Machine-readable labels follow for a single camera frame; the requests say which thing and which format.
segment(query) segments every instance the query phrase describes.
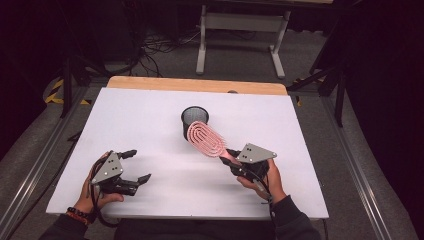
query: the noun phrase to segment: black sleeve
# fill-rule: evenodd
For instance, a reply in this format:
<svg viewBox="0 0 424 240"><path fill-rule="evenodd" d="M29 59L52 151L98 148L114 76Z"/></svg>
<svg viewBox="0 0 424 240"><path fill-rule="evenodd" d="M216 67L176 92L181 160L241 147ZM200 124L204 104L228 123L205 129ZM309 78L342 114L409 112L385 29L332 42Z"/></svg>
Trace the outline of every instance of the black sleeve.
<svg viewBox="0 0 424 240"><path fill-rule="evenodd" d="M84 240L87 226L62 214L39 238L40 240Z"/></svg>
<svg viewBox="0 0 424 240"><path fill-rule="evenodd" d="M287 196L274 204L271 211L276 225L277 239L321 239L319 232L312 226L308 216L296 207L291 196Z"/></svg>

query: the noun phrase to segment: gray floor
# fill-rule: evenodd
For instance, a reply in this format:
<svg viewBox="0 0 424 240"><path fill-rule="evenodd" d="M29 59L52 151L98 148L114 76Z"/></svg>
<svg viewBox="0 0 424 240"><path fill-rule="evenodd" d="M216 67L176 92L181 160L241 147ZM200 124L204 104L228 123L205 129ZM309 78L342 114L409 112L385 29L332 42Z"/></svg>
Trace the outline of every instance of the gray floor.
<svg viewBox="0 0 424 240"><path fill-rule="evenodd" d="M198 50L196 42L185 44L170 53L157 53L152 57L164 77L273 82L287 86L291 85L294 79L309 75L309 68L324 44L325 37L320 33L292 31L286 33L280 50L280 58L286 71L285 80L276 78L271 57L267 51L267 46L273 40L274 36L271 34L256 34L250 40L241 39L228 32L208 34L206 67L202 76L195 74ZM152 62L149 63L145 58L142 61L150 68L154 68ZM132 74L147 76L145 69L140 65ZM105 85L102 79L97 80L89 87L85 99L94 101L100 88ZM311 84L305 89L313 90L315 87ZM46 89L46 93L50 91L50 88L51 86ZM323 102L320 97L309 93L303 92L299 95L301 95L302 106L298 107L295 103L294 106L318 179L322 184L322 192L330 215L327 220L329 238L378 239L347 167L343 149L331 125L331 120L324 111ZM0 180L3 183L0 185L2 193L0 212L7 210L20 183L43 150L54 126L59 121L61 107L60 104L48 104L47 109L0 162ZM45 188L48 188L48 191L23 221L12 239L36 239L56 219L55 216L45 213L54 191L54 184L48 185L48 183L71 147L71 142L67 141L67 138L84 128L91 108L92 105L79 105L76 109L23 212L27 211ZM362 135L348 97L343 109L343 123L343 131L352 154L360 163L368 179L392 239L417 239L408 213L384 178ZM323 222L313 221L313 225L319 229L324 238ZM97 221L89 228L86 237L113 239L113 232L113 229L104 227Z"/></svg>

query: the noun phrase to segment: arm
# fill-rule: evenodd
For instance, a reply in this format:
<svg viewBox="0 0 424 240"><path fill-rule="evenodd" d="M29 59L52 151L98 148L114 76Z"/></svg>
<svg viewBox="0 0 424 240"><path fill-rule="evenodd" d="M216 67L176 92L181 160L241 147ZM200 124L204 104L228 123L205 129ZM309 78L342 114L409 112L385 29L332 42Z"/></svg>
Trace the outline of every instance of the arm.
<svg viewBox="0 0 424 240"><path fill-rule="evenodd" d="M85 239L84 235L88 229L88 225L94 222L93 218L93 201L89 193L88 185L90 174L85 179L82 186L81 194L78 201L74 205L76 212L81 212L89 217L76 216L77 214L67 211L61 214L59 218L50 226L39 238L40 240L78 240ZM121 194L112 193L104 194L103 198L98 199L97 206L99 209L110 202L123 202L124 197Z"/></svg>
<svg viewBox="0 0 424 240"><path fill-rule="evenodd" d="M296 207L291 196L287 196L284 192L280 172L274 160L269 159L268 164L268 177L264 179L264 182L272 195L270 207L277 238L279 240L320 239L319 232L312 226L309 218ZM254 183L243 177L237 177L237 180L244 187L255 190L261 198L267 199L266 194L261 192Z"/></svg>

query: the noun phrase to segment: white tabletop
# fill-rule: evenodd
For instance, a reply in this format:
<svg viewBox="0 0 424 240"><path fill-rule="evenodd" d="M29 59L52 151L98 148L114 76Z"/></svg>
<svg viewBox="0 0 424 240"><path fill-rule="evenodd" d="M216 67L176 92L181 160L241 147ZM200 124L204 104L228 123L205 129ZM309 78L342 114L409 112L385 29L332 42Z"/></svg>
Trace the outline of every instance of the white tabletop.
<svg viewBox="0 0 424 240"><path fill-rule="evenodd" d="M183 137L182 111L201 106L228 148L247 142L278 154L284 190L310 218L327 208L289 96L103 88L69 159L47 213L64 213L79 197L93 163L106 151L138 150L121 160L122 178L151 173L135 196L103 209L120 218L269 219L268 206L243 188L218 158Z"/></svg>

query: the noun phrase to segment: metal rail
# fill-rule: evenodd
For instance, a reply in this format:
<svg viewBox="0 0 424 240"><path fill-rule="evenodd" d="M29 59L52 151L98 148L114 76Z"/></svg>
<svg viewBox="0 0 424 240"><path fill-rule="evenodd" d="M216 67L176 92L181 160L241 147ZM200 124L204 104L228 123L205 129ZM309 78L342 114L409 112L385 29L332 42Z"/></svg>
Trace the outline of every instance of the metal rail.
<svg viewBox="0 0 424 240"><path fill-rule="evenodd" d="M68 114L59 120L56 124L53 133L51 134L49 140L35 161L33 167L29 171L27 177L22 182L19 187L18 192L13 198L8 209L4 213L3 217L0 220L0 239L7 239L10 231L12 230L14 224L18 220L21 212L23 211L28 199L30 198L32 192L37 186L38 181L41 178L41 175L44 172L47 164L50 162L50 159L57 147L58 140L63 134L65 127L67 126L69 120L72 118L75 110L77 109L79 103L84 98L84 95L87 91L86 87L79 87L75 92L75 97L73 98L73 105L68 112Z"/></svg>
<svg viewBox="0 0 424 240"><path fill-rule="evenodd" d="M346 159L346 163L350 174L352 175L353 181L355 182L359 196L361 197L362 203L364 204L365 211L371 221L372 227L378 239L392 239L389 231L387 230L386 224L384 223L383 217L381 216L378 208L377 201L374 196L368 180L362 171L360 163L353 157L352 152L349 148L349 142L346 138L346 134L343 128L340 128L334 117L334 106L331 99L328 97L321 97L321 101L324 105L324 109L330 119L331 125L337 135L340 145L343 148L343 155Z"/></svg>

